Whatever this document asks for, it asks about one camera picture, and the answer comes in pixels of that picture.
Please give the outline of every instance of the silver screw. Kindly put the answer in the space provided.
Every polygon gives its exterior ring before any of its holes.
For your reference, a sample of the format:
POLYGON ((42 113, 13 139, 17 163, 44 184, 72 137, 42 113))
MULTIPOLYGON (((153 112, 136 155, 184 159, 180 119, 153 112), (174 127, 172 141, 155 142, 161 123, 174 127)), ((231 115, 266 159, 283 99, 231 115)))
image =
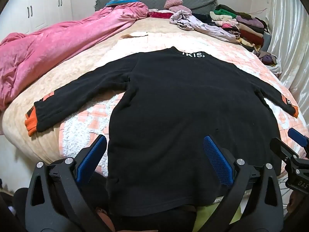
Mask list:
POLYGON ((266 163, 266 167, 267 167, 268 169, 272 169, 272 165, 271 165, 270 163, 266 163))
POLYGON ((237 164, 238 165, 244 165, 245 164, 245 161, 243 159, 238 159, 237 160, 237 164))
POLYGON ((43 162, 41 162, 41 161, 38 162, 37 167, 38 167, 38 168, 41 168, 42 166, 43 166, 43 162))
POLYGON ((69 157, 69 158, 66 158, 65 161, 64 161, 66 164, 71 164, 73 162, 73 158, 69 157))

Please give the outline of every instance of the curtain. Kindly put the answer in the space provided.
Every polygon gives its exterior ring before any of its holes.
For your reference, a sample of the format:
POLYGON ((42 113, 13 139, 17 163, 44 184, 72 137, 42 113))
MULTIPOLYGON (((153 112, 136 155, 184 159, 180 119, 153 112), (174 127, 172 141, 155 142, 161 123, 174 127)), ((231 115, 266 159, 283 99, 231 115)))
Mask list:
POLYGON ((269 0, 268 52, 282 65, 280 81, 292 93, 309 127, 309 15, 300 0, 269 0))

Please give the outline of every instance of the white wardrobe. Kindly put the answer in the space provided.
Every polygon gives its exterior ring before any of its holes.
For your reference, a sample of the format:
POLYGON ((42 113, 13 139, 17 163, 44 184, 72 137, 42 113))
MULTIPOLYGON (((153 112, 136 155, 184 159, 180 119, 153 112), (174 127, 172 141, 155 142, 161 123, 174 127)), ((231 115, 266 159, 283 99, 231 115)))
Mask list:
POLYGON ((28 34, 70 20, 71 0, 9 0, 0 14, 0 41, 11 32, 28 34))

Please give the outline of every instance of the green fabric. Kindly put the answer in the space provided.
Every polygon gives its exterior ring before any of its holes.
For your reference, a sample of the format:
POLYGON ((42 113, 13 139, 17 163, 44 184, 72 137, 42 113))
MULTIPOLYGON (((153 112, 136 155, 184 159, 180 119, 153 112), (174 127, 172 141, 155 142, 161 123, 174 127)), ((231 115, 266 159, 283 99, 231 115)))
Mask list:
POLYGON ((232 18, 236 18, 236 15, 231 13, 231 12, 228 12, 227 10, 225 9, 221 9, 221 10, 214 10, 214 13, 216 15, 228 15, 228 16, 231 16, 232 18))
MULTIPOLYGON (((196 219, 192 232, 197 232, 207 222, 219 203, 212 204, 206 207, 197 207, 196 219)), ((238 221, 241 218, 241 209, 238 207, 231 223, 238 221)))

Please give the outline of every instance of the blue gripper pad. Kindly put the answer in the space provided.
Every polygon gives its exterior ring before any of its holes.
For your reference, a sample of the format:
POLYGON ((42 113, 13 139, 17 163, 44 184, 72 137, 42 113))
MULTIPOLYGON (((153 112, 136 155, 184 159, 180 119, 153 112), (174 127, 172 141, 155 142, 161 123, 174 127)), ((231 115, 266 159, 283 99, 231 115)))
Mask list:
POLYGON ((307 138, 300 132, 296 131, 294 128, 290 128, 288 130, 288 136, 301 147, 307 147, 308 145, 307 138))
POLYGON ((232 186, 234 182, 233 169, 210 136, 204 138, 203 148, 221 184, 232 186))
POLYGON ((107 140, 104 135, 102 135, 76 170, 76 182, 78 184, 88 183, 106 151, 106 146, 107 140))

